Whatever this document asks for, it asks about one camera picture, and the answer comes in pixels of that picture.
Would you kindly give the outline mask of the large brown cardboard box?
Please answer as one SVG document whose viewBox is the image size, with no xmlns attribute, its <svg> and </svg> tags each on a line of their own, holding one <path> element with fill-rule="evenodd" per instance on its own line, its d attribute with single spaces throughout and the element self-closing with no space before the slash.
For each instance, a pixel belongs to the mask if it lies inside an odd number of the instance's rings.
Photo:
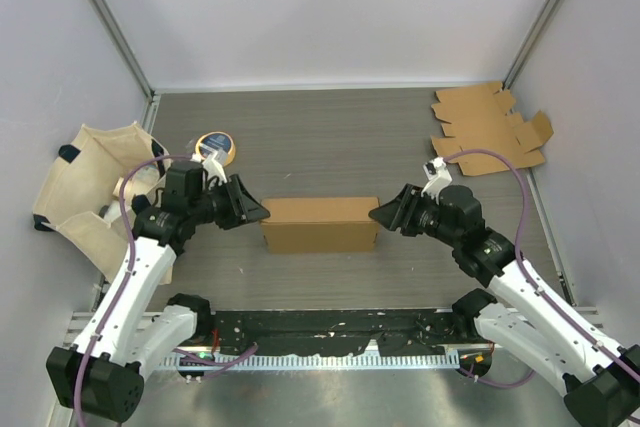
<svg viewBox="0 0 640 427">
<path fill-rule="evenodd" d="M 379 224 L 369 212 L 376 197 L 267 198 L 270 216 L 260 222 L 272 254 L 368 252 Z"/>
</svg>

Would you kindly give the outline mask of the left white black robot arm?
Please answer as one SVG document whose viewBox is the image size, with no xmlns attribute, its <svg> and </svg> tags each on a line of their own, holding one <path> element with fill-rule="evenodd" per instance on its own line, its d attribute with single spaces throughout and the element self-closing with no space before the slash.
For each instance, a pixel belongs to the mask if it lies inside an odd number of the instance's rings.
<svg viewBox="0 0 640 427">
<path fill-rule="evenodd" d="M 239 176 L 227 176 L 215 160 L 169 156 L 160 201 L 132 201 L 125 223 L 128 249 L 102 302 L 68 348 L 55 347 L 46 370 L 59 403 L 73 410 L 78 425 L 86 414 L 118 424 L 141 401 L 146 379 L 183 342 L 200 346 L 213 332 L 210 303 L 178 294 L 144 330 L 140 321 L 165 274 L 197 227 L 230 230 L 269 218 Z"/>
</svg>

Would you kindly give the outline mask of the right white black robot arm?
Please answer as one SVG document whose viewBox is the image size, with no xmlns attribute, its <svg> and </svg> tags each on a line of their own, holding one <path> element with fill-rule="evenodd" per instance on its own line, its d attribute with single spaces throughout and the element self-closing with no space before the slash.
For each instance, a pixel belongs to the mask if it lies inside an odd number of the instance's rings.
<svg viewBox="0 0 640 427">
<path fill-rule="evenodd" d="M 469 188 L 448 186 L 432 198 L 408 184 L 369 216 L 389 231 L 451 247 L 458 267 L 480 283 L 453 306 L 457 338 L 505 348 L 559 392 L 582 426 L 620 426 L 638 410 L 638 346 L 622 346 L 550 288 L 486 225 Z"/>
</svg>

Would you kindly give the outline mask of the yellow masking tape roll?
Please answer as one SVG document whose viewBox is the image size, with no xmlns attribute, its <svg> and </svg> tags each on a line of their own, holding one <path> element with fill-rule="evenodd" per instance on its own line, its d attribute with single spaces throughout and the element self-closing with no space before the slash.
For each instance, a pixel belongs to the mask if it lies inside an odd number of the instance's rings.
<svg viewBox="0 0 640 427">
<path fill-rule="evenodd" d="M 214 155 L 226 167 L 235 159 L 236 143 L 229 134 L 222 131 L 213 131 L 202 135 L 196 141 L 194 152 L 203 159 Z"/>
</svg>

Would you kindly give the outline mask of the cardboard tube in bag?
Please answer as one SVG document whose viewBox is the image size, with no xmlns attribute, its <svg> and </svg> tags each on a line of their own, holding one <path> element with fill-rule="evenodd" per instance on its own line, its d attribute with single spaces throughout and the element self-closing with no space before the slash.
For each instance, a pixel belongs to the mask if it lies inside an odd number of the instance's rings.
<svg viewBox="0 0 640 427">
<path fill-rule="evenodd" d="M 121 186 L 122 186 L 123 181 L 124 181 L 124 178 L 123 178 L 123 177 L 120 177 L 120 178 L 117 180 L 117 182 L 116 182 L 116 184 L 115 184 L 115 186 L 114 186 L 114 189 L 113 189 L 113 197 L 114 197 L 114 198 L 116 198 L 116 199 L 120 197 L 120 189 L 121 189 Z"/>
</svg>

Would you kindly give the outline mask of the beige canvas tote bag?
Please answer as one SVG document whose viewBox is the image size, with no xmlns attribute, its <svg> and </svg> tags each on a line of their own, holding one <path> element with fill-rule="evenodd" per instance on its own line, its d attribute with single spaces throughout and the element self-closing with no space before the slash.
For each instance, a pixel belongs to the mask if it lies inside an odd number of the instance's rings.
<svg viewBox="0 0 640 427">
<path fill-rule="evenodd" d="M 83 125 L 59 148 L 33 207 L 34 228 L 61 234 L 113 281 L 128 239 L 120 209 L 107 218 L 100 211 L 118 204 L 113 189 L 120 177 L 167 153 L 138 123 L 112 130 Z"/>
</svg>

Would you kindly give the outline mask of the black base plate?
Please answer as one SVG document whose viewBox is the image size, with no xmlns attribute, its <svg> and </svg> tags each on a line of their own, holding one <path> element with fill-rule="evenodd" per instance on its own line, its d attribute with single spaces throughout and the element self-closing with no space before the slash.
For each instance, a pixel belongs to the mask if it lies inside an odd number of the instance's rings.
<svg viewBox="0 0 640 427">
<path fill-rule="evenodd" d="M 179 347 L 238 356 L 256 345 L 261 356 L 346 357 L 362 355 L 371 342 L 383 357 L 492 343 L 450 310 L 219 310 L 207 333 Z"/>
</svg>

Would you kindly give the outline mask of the left aluminium frame post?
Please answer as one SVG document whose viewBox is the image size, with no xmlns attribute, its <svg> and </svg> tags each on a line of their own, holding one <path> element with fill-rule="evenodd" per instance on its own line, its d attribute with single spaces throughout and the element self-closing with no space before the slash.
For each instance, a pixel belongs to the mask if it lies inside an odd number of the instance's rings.
<svg viewBox="0 0 640 427">
<path fill-rule="evenodd" d="M 143 72 L 134 51 L 127 41 L 124 32 L 116 20 L 107 0 L 88 0 L 98 19 L 110 37 L 116 51 L 121 56 L 125 66 L 133 76 L 137 86 L 148 102 L 154 97 L 154 89 Z"/>
</svg>

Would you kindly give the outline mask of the aluminium frame post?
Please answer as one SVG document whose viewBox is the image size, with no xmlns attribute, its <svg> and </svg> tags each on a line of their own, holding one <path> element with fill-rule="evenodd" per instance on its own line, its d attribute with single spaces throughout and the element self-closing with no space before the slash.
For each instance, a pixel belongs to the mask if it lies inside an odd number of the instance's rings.
<svg viewBox="0 0 640 427">
<path fill-rule="evenodd" d="M 143 72 L 134 51 L 127 41 L 124 32 L 116 20 L 107 0 L 88 0 L 98 19 L 110 37 L 116 51 L 121 56 L 125 66 L 133 76 L 137 86 L 148 102 L 154 97 L 154 89 Z"/>
<path fill-rule="evenodd" d="M 544 0 L 534 22 L 527 31 L 524 41 L 508 69 L 503 80 L 504 88 L 511 89 L 515 85 L 526 64 L 532 57 L 537 45 L 542 40 L 544 33 L 551 25 L 551 22 L 559 11 L 563 1 L 564 0 Z"/>
</svg>

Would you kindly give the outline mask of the right aluminium frame post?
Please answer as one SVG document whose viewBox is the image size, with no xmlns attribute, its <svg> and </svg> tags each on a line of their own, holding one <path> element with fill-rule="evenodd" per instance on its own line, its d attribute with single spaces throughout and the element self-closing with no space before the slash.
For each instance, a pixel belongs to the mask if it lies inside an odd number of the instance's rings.
<svg viewBox="0 0 640 427">
<path fill-rule="evenodd" d="M 532 57 L 537 45 L 542 40 L 544 33 L 551 25 L 551 22 L 559 11 L 563 1 L 564 0 L 544 0 L 534 22 L 527 31 L 524 41 L 508 69 L 503 80 L 504 88 L 511 89 L 515 85 L 526 64 Z"/>
</svg>

